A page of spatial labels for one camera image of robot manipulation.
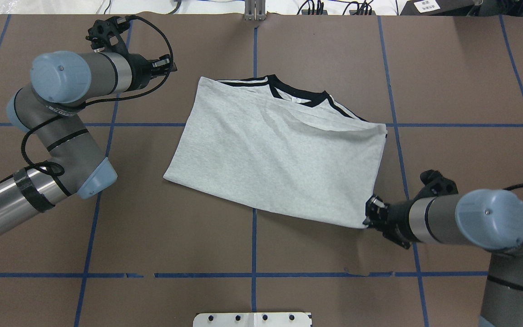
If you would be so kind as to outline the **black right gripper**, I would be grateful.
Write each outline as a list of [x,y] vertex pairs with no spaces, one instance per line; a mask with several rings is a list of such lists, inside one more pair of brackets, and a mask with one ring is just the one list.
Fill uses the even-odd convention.
[[365,203],[365,228],[375,228],[392,243],[408,250],[414,242],[414,235],[409,226],[409,213],[413,201],[384,203],[378,195],[372,195]]

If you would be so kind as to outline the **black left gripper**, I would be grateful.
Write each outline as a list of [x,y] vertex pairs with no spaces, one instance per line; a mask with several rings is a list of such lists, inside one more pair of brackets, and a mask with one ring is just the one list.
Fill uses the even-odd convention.
[[144,89],[152,77],[168,76],[176,72],[176,66],[170,66],[170,55],[160,56],[158,59],[146,59],[141,54],[129,54],[129,66],[132,72],[130,90]]

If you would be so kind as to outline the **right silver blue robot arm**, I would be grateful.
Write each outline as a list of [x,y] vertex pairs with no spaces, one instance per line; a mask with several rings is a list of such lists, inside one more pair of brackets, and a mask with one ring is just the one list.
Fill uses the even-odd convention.
[[509,190],[430,194],[400,203],[372,196],[365,225],[409,248],[474,246],[490,253],[480,327],[523,327],[523,201]]

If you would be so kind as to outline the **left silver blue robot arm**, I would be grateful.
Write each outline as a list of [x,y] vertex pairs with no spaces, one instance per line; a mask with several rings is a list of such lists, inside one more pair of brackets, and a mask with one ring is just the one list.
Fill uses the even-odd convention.
[[0,182],[0,235],[71,195],[88,199],[114,184],[118,174],[79,112],[93,98],[109,102],[111,94],[143,89],[176,69],[172,54],[152,60],[105,51],[37,56],[30,83],[6,108],[12,125],[25,133],[25,166]]

